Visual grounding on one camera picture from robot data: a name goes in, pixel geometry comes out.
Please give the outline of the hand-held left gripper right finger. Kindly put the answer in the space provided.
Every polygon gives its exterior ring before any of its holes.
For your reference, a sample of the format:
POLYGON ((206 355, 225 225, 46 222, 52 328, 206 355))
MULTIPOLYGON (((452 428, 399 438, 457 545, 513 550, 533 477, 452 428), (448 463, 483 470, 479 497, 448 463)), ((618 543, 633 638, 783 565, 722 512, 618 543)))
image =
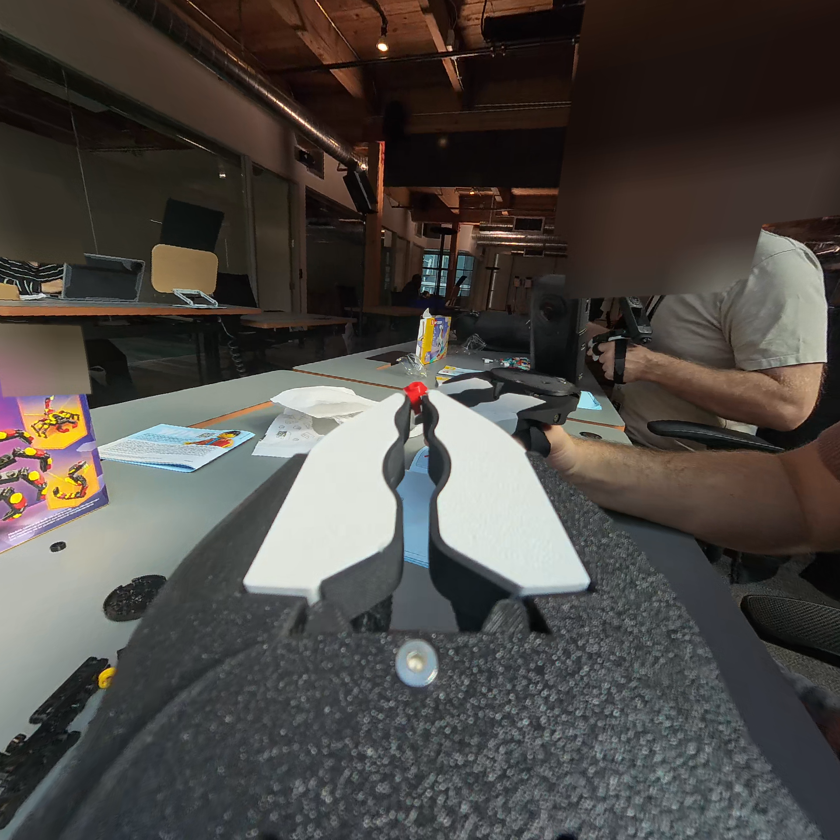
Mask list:
POLYGON ((476 633, 499 602, 587 592, 587 573, 527 452, 446 394, 422 398, 429 573, 458 630, 476 633))

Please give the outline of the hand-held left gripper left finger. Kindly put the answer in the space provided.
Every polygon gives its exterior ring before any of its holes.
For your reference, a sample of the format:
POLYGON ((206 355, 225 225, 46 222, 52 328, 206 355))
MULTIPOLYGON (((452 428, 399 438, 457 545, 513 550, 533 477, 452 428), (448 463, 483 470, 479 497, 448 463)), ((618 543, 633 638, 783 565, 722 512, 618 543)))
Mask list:
POLYGON ((407 397, 399 392, 329 433, 293 480, 245 574, 250 594, 328 605, 349 620, 403 577, 407 397))

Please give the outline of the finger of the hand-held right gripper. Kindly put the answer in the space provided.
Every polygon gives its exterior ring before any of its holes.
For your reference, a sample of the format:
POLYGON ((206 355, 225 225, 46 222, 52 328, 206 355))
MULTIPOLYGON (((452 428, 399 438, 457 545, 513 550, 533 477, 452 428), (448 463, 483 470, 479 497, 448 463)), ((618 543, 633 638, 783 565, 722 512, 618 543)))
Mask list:
POLYGON ((526 406, 526 396, 515 392, 497 393, 497 382, 487 379, 486 374, 488 371, 460 376, 437 388, 513 435, 518 426, 518 413, 526 406))

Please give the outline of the person's right forearm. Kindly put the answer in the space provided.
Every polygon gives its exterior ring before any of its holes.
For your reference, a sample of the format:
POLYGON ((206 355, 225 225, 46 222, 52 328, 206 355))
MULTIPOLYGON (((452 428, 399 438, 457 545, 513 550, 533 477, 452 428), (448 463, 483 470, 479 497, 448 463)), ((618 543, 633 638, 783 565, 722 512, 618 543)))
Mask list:
POLYGON ((839 425, 780 454, 660 452, 576 438, 564 477, 595 504, 724 549, 839 550, 839 425))

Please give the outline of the person's right hand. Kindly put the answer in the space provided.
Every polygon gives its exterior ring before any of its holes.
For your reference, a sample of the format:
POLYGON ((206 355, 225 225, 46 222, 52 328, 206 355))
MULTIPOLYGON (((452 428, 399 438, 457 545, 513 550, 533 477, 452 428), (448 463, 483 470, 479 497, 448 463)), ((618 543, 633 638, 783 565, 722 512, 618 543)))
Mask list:
POLYGON ((564 477, 573 476, 578 466, 577 441, 561 425, 543 425, 542 431, 549 443, 547 464, 564 477))

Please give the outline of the black bag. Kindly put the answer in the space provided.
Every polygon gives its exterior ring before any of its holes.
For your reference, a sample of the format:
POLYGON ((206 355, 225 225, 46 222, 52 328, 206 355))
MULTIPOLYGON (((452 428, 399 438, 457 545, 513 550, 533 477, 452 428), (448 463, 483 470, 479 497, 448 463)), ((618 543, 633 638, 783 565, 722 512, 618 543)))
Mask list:
POLYGON ((490 351, 530 352, 531 324, 523 314, 493 310, 461 313, 454 317, 452 328, 461 343, 476 335, 490 351))

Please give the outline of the open light blue instruction booklet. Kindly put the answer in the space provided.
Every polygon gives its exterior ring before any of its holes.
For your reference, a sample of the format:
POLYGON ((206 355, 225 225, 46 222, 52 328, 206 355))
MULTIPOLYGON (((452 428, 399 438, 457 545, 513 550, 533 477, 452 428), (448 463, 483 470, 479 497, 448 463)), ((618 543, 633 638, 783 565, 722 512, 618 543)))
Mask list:
POLYGON ((428 475, 428 446, 420 448, 397 488, 402 500, 403 557, 429 568, 429 511, 435 484, 428 475))

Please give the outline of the small yellow toy box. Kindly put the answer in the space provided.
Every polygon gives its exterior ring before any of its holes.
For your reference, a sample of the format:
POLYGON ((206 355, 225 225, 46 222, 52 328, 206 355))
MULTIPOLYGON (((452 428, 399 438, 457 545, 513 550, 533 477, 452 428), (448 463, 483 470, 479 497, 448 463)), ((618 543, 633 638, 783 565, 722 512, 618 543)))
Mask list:
POLYGON ((415 355, 421 365, 428 366, 446 356, 451 324, 452 318, 449 316, 436 316, 429 310, 423 312, 415 348, 415 355))

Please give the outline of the white paper bag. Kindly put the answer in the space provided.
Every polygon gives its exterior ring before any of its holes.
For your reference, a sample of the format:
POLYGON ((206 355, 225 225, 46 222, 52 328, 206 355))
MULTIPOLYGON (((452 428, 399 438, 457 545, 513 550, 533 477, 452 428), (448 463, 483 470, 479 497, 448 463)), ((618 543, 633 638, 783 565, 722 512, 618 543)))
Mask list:
POLYGON ((375 401, 341 386, 314 385, 285 390, 272 397, 280 412, 253 451, 254 456, 288 459, 307 455, 324 437, 316 421, 338 425, 364 413, 375 401))

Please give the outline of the thin instruction leaflet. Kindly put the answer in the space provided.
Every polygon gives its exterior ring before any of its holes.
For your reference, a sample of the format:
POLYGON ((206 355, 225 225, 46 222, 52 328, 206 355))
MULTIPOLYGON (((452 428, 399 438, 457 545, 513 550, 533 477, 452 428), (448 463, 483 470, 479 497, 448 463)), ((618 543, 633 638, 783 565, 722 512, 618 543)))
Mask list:
POLYGON ((158 424, 100 445, 100 459, 192 473, 254 437, 237 429, 208 429, 158 424))

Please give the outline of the wooden table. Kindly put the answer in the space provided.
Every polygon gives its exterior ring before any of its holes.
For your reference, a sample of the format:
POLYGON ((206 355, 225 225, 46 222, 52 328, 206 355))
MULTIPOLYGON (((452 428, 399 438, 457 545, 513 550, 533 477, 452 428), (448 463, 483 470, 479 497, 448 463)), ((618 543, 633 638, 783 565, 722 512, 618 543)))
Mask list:
POLYGON ((320 314, 291 313, 283 311, 265 311, 243 315, 241 322, 255 329, 301 331, 326 327, 344 328, 351 324, 351 318, 323 316, 320 314))
POLYGON ((38 300, 2 300, 1 319, 136 319, 181 318, 210 319, 215 317, 252 317, 261 314, 258 308, 226 307, 190 308, 164 303, 127 301, 68 301, 55 298, 38 300))

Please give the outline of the purple yellow toy box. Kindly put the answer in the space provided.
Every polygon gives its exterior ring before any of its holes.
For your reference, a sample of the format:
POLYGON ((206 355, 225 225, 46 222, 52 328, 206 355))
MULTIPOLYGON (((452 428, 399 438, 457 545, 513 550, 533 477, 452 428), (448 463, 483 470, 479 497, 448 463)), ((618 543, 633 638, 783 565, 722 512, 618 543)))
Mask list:
POLYGON ((1 551, 109 504, 84 395, 1 398, 1 551))

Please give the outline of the black board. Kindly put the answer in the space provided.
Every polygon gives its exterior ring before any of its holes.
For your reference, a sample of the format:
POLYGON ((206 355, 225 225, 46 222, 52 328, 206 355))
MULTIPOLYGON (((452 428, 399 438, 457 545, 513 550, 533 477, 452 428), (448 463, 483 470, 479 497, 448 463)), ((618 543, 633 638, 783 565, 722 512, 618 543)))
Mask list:
POLYGON ((222 211, 169 197, 164 205, 158 244, 216 253, 223 221, 222 211))

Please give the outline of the grey laptop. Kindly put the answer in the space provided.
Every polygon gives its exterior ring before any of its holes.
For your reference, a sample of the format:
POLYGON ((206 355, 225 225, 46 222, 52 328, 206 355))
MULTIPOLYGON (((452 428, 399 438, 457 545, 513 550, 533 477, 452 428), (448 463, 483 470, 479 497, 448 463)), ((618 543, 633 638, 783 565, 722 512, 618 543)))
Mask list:
POLYGON ((70 301, 138 302, 145 262, 85 254, 83 264, 65 264, 60 296, 70 301))

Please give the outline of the scattered black brick pieces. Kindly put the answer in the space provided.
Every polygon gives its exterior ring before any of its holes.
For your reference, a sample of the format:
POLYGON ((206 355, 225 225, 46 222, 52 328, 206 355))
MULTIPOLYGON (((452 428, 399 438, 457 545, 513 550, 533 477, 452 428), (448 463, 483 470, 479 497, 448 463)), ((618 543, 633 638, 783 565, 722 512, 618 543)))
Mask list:
POLYGON ((112 671, 107 658, 87 658, 29 717, 35 730, 19 733, 1 751, 1 827, 81 737, 70 725, 99 690, 100 676, 112 671))

